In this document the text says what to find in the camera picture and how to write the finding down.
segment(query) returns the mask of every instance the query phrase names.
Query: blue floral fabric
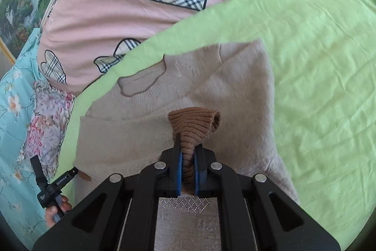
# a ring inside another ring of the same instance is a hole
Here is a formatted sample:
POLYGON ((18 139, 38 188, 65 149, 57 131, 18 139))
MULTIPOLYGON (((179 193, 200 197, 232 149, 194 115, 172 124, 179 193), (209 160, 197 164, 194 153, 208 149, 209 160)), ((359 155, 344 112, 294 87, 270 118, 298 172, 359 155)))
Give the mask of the blue floral fabric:
POLYGON ((35 106, 32 85, 36 80, 47 82, 36 61, 40 33, 39 28, 33 30, 0 82, 0 211, 28 249, 47 230, 44 210, 36 198, 35 176, 16 163, 35 106))

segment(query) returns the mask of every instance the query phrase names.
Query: sweater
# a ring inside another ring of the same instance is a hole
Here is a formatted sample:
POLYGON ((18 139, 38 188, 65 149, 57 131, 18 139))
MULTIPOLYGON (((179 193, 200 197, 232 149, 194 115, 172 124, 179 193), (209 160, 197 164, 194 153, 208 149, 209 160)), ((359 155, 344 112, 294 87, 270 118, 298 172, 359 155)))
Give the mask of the sweater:
MULTIPOLYGON (((95 187, 112 173, 130 176, 173 146, 170 111, 218 110, 221 125, 203 146, 237 173, 266 174, 298 196, 274 143, 274 78, 263 43, 217 44, 122 77, 81 118, 75 166, 95 187)), ((76 190, 77 198, 87 188, 76 190)), ((155 250, 220 250, 215 199, 159 202, 155 250)))

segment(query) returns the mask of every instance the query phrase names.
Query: green fabric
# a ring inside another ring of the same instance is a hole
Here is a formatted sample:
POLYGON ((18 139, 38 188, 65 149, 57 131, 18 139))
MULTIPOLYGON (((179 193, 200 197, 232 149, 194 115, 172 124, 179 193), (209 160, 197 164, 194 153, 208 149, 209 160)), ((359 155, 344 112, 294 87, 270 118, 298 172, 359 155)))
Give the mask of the green fabric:
POLYGON ((345 249, 376 205, 375 26, 375 0, 231 0, 207 8, 142 43, 77 98, 58 175, 74 161, 80 116, 119 77, 164 53, 261 37, 275 76, 278 151, 301 206, 345 249))

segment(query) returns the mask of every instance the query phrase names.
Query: floral pillow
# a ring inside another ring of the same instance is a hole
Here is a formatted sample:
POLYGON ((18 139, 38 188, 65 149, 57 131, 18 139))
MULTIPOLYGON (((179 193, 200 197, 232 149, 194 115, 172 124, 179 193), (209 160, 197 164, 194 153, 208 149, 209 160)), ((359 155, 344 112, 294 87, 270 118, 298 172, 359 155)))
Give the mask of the floral pillow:
POLYGON ((75 96, 40 81, 36 81, 33 88, 35 109, 27 128, 26 141, 17 161, 24 163, 24 167, 30 168, 30 159, 38 155, 44 174, 52 179, 58 167, 61 143, 64 140, 75 96))

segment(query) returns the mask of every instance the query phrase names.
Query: hand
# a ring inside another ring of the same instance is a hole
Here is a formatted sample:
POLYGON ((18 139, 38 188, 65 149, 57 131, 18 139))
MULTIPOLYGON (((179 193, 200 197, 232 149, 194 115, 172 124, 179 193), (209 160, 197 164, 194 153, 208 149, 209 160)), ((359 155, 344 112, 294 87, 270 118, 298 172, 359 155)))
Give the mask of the hand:
MULTIPOLYGON (((62 196, 61 200, 63 201, 63 203, 60 206, 61 210, 63 212, 70 211, 72 209, 72 205, 70 203, 68 203, 68 198, 65 197, 65 196, 62 196)), ((55 221, 53 220, 53 216, 57 213, 58 213, 57 207, 48 207, 46 209, 46 213, 44 214, 44 218, 47 221, 47 226, 48 226, 49 229, 52 228, 56 224, 55 221)))

